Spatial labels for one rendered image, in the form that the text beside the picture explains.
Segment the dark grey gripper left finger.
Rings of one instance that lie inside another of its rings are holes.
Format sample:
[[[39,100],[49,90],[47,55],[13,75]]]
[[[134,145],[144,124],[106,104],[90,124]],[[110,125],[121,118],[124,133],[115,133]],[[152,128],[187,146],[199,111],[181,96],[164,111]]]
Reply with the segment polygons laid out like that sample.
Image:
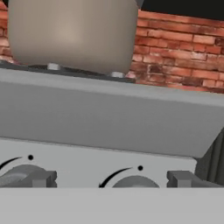
[[[56,171],[34,171],[26,178],[14,183],[5,185],[5,187],[56,187]]]

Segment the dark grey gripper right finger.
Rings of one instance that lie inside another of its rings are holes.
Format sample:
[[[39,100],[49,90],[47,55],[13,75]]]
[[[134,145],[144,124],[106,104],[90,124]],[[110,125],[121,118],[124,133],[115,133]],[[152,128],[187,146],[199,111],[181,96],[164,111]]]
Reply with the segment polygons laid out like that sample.
[[[223,187],[215,183],[202,180],[190,171],[168,171],[167,172],[168,187],[184,187],[184,188],[201,188],[201,187]]]

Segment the grey round stove knob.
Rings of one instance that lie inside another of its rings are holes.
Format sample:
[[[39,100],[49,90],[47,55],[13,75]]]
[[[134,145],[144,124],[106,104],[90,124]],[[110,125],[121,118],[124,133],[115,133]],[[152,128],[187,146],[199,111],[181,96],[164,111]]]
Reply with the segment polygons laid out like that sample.
[[[144,176],[134,175],[120,179],[114,187],[158,187],[158,184]]]
[[[36,171],[43,171],[43,168],[32,164],[21,164],[15,166],[8,170],[4,175],[0,176],[0,187],[7,187],[10,184],[16,184]]]

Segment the grey stove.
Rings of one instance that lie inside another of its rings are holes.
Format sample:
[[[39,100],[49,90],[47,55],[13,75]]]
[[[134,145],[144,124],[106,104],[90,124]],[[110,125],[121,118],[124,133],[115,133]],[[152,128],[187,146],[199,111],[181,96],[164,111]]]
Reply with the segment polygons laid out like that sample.
[[[168,187],[168,171],[196,175],[223,130],[221,94],[0,60],[0,176],[36,165],[57,172],[56,187],[114,187],[134,175]]]

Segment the dark grey cupboard side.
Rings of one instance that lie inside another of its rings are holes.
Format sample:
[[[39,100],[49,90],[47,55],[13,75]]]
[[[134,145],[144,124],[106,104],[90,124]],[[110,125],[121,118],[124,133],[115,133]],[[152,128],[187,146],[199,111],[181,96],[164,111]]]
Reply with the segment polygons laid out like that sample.
[[[195,174],[203,180],[224,186],[224,130],[203,158],[197,159]]]

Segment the dark range hood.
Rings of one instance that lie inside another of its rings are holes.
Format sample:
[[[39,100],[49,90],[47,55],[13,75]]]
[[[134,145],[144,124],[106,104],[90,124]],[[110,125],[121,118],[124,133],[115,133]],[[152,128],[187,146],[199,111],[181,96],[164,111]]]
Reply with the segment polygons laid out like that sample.
[[[143,11],[224,21],[224,0],[141,0]]]

